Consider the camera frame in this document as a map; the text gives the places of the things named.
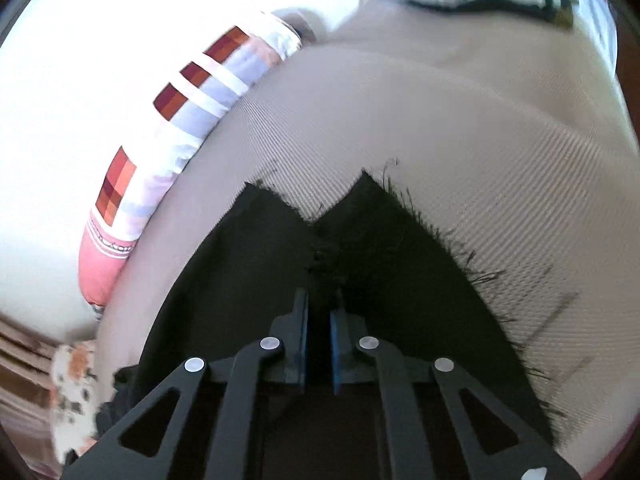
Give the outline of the beige woven bed sheet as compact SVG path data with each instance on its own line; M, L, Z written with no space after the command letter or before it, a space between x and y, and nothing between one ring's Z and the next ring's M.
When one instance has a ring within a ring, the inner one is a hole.
M99 395L248 181L307 217L362 170L499 272L485 296L540 369L560 451L595 477L639 409L639 155L581 32L510 16L363 6L236 104L160 203L99 328Z

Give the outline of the floral patterned cloth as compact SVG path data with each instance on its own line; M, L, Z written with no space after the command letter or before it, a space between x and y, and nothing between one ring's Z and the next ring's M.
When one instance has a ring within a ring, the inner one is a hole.
M51 360L50 422L56 459L81 456L96 442L96 412L100 406L94 371L96 342L86 340L59 346Z

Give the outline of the black pants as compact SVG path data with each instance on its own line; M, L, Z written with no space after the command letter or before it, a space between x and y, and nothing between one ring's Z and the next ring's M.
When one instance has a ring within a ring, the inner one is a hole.
M298 290L308 296L305 383L270 393L247 479L382 479L371 402L333 389L338 310L404 356L452 359L553 446L518 354L466 273L368 176L311 222L247 185L172 286L101 437L185 360L229 359L267 336Z

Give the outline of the pink white checkered pillow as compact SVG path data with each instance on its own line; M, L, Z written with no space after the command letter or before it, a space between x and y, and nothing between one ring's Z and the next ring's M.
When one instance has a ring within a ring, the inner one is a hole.
M106 170L79 248L82 298L101 314L160 202L232 107L303 47L291 18L257 13L215 35L172 75Z

